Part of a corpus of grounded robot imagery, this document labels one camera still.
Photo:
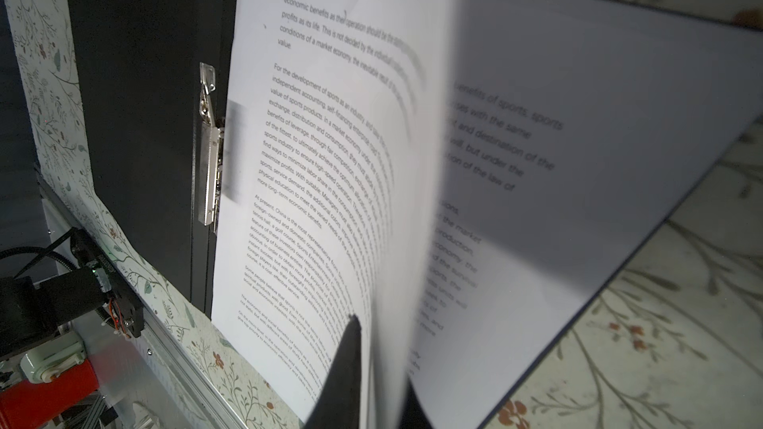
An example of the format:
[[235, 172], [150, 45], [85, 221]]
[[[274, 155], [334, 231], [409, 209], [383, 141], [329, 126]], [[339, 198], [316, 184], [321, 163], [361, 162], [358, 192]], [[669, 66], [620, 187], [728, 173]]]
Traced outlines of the white printed sheet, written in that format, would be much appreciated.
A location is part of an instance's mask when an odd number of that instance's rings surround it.
[[608, 0], [463, 0], [411, 382], [477, 428], [762, 111], [759, 32]]
[[236, 0], [212, 320], [300, 419], [348, 325], [395, 428], [438, 201], [457, 0]]

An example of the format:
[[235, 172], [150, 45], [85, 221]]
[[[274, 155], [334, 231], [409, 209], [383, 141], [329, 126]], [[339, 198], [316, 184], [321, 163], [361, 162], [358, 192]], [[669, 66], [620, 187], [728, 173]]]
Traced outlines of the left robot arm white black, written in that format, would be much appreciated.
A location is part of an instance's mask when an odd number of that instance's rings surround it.
[[[46, 247], [4, 249], [1, 258], [31, 254], [14, 276], [1, 278], [1, 359], [7, 361], [55, 337], [59, 327], [91, 311], [107, 312], [115, 330], [139, 338], [144, 303], [91, 236], [70, 228]], [[27, 272], [50, 258], [67, 271], [35, 283]]]

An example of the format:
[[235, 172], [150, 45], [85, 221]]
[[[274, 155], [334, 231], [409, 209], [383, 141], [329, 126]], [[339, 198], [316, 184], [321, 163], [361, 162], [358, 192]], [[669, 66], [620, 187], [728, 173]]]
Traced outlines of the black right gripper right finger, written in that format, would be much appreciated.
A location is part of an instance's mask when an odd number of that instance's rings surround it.
[[432, 429], [426, 414], [424, 413], [412, 383], [407, 384], [405, 402], [401, 417], [399, 417], [398, 429]]

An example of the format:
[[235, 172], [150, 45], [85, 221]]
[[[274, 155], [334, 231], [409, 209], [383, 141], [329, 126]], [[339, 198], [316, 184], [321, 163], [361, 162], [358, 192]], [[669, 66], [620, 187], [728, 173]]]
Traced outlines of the orange folder black inside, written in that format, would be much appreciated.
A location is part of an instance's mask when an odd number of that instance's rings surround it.
[[195, 218], [194, 65], [228, 65], [232, 4], [69, 0], [95, 198], [137, 261], [208, 319], [213, 240]]

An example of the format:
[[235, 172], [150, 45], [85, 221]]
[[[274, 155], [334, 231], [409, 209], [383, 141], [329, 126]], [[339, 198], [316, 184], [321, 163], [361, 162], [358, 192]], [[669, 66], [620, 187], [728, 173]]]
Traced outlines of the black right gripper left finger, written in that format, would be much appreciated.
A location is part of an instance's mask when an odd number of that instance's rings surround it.
[[306, 429], [358, 429], [361, 425], [362, 326], [352, 315]]

